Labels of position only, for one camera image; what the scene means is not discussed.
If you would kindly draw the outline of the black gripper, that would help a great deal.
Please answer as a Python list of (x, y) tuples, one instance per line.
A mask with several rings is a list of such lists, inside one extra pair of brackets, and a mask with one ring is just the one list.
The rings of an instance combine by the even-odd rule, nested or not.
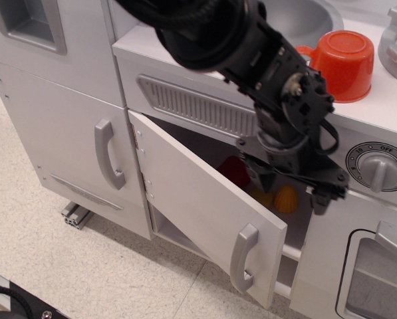
[(236, 141), (246, 171), (263, 193), (268, 193), (277, 175), (284, 175), (313, 188), (311, 206), (324, 215), (331, 200), (345, 198), (349, 176), (328, 156), (319, 154), (310, 138), (298, 138), (290, 146), (265, 134)]

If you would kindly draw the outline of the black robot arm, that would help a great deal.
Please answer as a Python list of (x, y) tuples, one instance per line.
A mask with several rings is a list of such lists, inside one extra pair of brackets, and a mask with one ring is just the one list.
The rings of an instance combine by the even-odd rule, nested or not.
[(311, 188), (317, 215), (344, 198), (349, 176), (321, 146), (321, 131), (338, 138), (327, 121), (334, 97), (321, 73), (307, 65), (266, 21), (260, 1), (121, 1), (153, 27), (181, 66), (220, 73), (254, 103), (258, 131), (236, 145), (250, 178), (268, 191), (278, 174)]

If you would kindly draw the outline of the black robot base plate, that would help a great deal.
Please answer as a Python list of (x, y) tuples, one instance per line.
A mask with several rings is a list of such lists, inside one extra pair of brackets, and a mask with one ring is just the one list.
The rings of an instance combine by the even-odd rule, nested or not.
[(0, 286), (0, 295), (8, 296), (9, 310), (0, 310), (0, 318), (68, 318), (60, 310), (32, 294), (24, 294), (16, 284)]

